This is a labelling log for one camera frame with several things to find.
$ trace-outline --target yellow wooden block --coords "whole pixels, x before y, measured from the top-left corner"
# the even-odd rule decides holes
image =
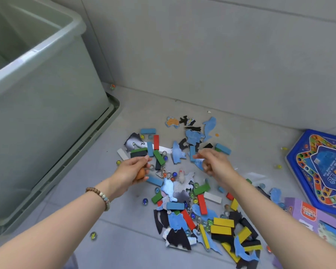
[[[210,226],[210,233],[231,235],[231,227],[222,227],[222,226],[212,225]]]
[[[234,198],[233,201],[232,201],[232,203],[231,203],[231,205],[230,205],[230,208],[231,208],[232,210],[236,211],[238,205],[239,205],[239,204],[238,204],[237,200]]]
[[[239,242],[242,243],[243,241],[245,241],[249,236],[251,235],[251,231],[247,228],[244,227],[242,229],[242,231],[239,232],[238,236],[239,236]]]
[[[253,250],[263,250],[263,246],[262,245],[252,245],[252,246],[246,246],[244,247],[245,252],[250,252]]]
[[[231,246],[227,242],[221,243],[221,245],[224,247],[224,249],[228,252],[228,254],[233,258],[233,260],[237,263],[240,261],[240,258],[237,257],[234,253],[230,252]]]
[[[207,238],[207,235],[205,233],[205,230],[204,230],[204,226],[202,224],[199,224],[199,230],[200,230],[200,234],[202,235],[203,237],[203,241],[205,243],[205,247],[206,249],[210,249],[210,245],[209,245],[209,242],[208,242],[208,238]]]
[[[214,224],[223,227],[235,227],[234,220],[232,219],[222,219],[214,217]]]

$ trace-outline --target forearm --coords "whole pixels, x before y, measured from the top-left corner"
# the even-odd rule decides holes
[[[336,249],[271,202],[243,177],[229,189],[285,269],[336,268]]]
[[[109,196],[109,181],[96,186]],[[0,269],[61,269],[106,208],[87,192],[0,248]]]

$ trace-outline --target blue board game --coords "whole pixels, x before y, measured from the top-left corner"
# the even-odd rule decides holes
[[[311,204],[336,215],[336,136],[308,129],[286,160]]]

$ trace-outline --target gray wall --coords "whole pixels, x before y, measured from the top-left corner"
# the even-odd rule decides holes
[[[54,1],[103,81],[336,134],[336,0]]]

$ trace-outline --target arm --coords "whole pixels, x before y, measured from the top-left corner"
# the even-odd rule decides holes
[[[145,176],[133,182],[143,166],[149,167],[149,160],[146,156],[122,162],[110,178],[95,188],[112,201],[130,185],[148,179]],[[83,194],[0,247],[0,269],[62,268],[105,208],[98,194],[92,191]]]
[[[285,269],[336,268],[336,249],[256,190],[223,153],[202,149],[196,158],[206,159],[205,172],[233,194]]]

